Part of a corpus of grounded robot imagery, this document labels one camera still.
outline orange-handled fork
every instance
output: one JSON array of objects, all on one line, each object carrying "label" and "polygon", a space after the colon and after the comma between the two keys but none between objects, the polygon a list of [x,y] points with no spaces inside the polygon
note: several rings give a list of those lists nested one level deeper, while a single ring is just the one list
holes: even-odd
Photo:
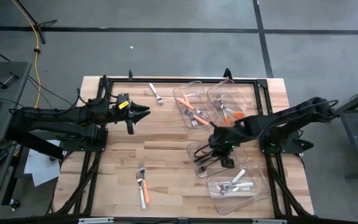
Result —
[{"label": "orange-handled fork", "polygon": [[142,174],[142,179],[143,179],[144,200],[145,200],[146,204],[148,204],[148,203],[150,203],[150,197],[149,197],[149,190],[148,190],[147,184],[146,184],[146,179],[144,178],[145,169],[144,169],[143,161],[139,162],[139,172],[140,172],[140,174]]}]

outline concrete floor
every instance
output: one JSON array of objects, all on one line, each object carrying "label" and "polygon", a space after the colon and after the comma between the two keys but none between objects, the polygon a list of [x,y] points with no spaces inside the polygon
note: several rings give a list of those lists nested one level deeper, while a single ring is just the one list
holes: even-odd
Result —
[{"label": "concrete floor", "polygon": [[[57,26],[257,28],[251,0],[22,3],[39,22],[58,19]],[[358,0],[260,0],[259,4],[265,29],[358,29]],[[2,24],[27,25],[8,0],[0,0]],[[258,34],[48,32],[45,36],[39,60],[42,84],[70,101],[83,76],[126,75],[128,69],[134,75],[220,77],[229,67],[235,77],[266,77]],[[312,96],[338,99],[341,105],[358,92],[358,35],[267,35],[266,39],[273,75],[285,79],[291,105]],[[32,32],[0,31],[0,53],[11,60],[33,63],[34,47]],[[27,85],[21,103],[32,105],[35,96],[34,87]],[[50,101],[55,107],[67,106]],[[304,158],[315,213],[358,221],[358,181],[344,180],[358,165],[340,120],[304,130],[303,138],[315,143]],[[51,192],[53,182],[48,186],[42,190]],[[42,215],[45,204],[33,201],[22,208],[25,213],[6,211],[5,216]]]}]

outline clear plastic container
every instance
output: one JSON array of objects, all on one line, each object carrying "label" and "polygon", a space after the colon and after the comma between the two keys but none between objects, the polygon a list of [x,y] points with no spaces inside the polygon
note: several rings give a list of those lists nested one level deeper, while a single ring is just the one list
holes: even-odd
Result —
[{"label": "clear plastic container", "polygon": [[[245,174],[240,177],[234,185],[222,194],[219,186],[229,184],[233,178],[244,169]],[[254,161],[239,164],[234,169],[227,169],[218,174],[212,175],[206,180],[209,195],[216,210],[221,215],[227,215],[237,209],[248,206],[252,203],[266,199],[270,196],[270,187],[262,170]],[[236,187],[236,184],[250,185],[250,187]]]},{"label": "clear plastic container", "polygon": [[[208,144],[208,140],[200,141],[191,143],[187,146],[187,153],[189,155],[189,159],[191,163],[193,164],[194,170],[196,172],[196,175],[200,178],[209,177],[214,174],[218,174],[227,168],[222,167],[221,161],[217,160],[216,162],[212,163],[216,158],[209,159],[208,161],[198,165],[196,162],[194,162],[194,153],[201,147],[206,146]],[[197,153],[197,155],[202,155],[204,153],[210,152],[212,149],[207,146],[203,150]],[[241,164],[247,160],[247,153],[246,149],[243,145],[240,145],[239,147],[235,147],[233,151],[231,152],[230,158],[234,160],[234,165],[237,166],[238,164]],[[203,166],[206,166],[208,164],[212,163],[210,166],[206,168],[203,172],[198,172],[198,170],[202,169]]]},{"label": "clear plastic container", "polygon": [[208,99],[228,126],[246,115],[247,101],[236,88],[233,80],[227,79],[207,91]]},{"label": "clear plastic container", "polygon": [[199,118],[202,118],[207,122],[216,121],[218,119],[218,116],[213,110],[212,104],[208,100],[208,97],[205,93],[203,83],[201,83],[200,81],[191,82],[186,85],[175,87],[173,89],[173,96],[175,97],[175,101],[177,103],[181,117],[183,118],[183,122],[185,122],[187,128],[204,128],[210,126],[210,124],[205,125],[196,120],[197,125],[192,125],[191,116],[185,114],[181,110],[182,108],[188,109],[188,107],[180,103],[178,100],[178,98],[184,100],[185,95],[187,96],[190,105],[193,106],[194,109],[202,111],[202,113],[204,113],[207,118],[203,118],[203,115],[198,114],[195,110],[189,110],[193,115],[198,116]]}]

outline wooden table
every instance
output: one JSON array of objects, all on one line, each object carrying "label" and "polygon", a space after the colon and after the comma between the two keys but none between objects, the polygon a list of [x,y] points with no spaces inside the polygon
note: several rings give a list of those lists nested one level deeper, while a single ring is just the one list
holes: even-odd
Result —
[{"label": "wooden table", "polygon": [[[96,96],[99,78],[84,77],[81,87],[83,98]],[[273,112],[288,108],[283,79],[267,80]],[[217,213],[206,188],[206,179],[196,176],[186,152],[189,143],[205,140],[212,129],[190,130],[185,127],[172,93],[173,88],[179,85],[182,83],[154,84],[164,100],[164,106],[159,106],[148,83],[114,84],[114,95],[129,93],[135,103],[149,106],[151,114],[134,126],[134,135],[128,135],[124,122],[108,124],[109,137],[100,161],[92,216],[273,218],[271,197],[225,216]],[[212,85],[205,84],[205,91]],[[247,115],[257,114],[254,88],[250,85],[236,85],[249,102]],[[251,141],[243,144],[247,147],[248,161],[256,161],[267,177],[265,158],[260,152],[259,143]],[[77,187],[83,156],[83,152],[74,152],[63,163],[55,191],[55,209],[59,209]],[[139,186],[135,181],[140,160],[144,161],[146,167],[145,176],[151,200],[145,210],[140,207]],[[313,213],[300,159],[283,154],[283,164],[289,189],[306,211]],[[277,189],[280,208],[284,211],[281,191],[278,186]]]}]

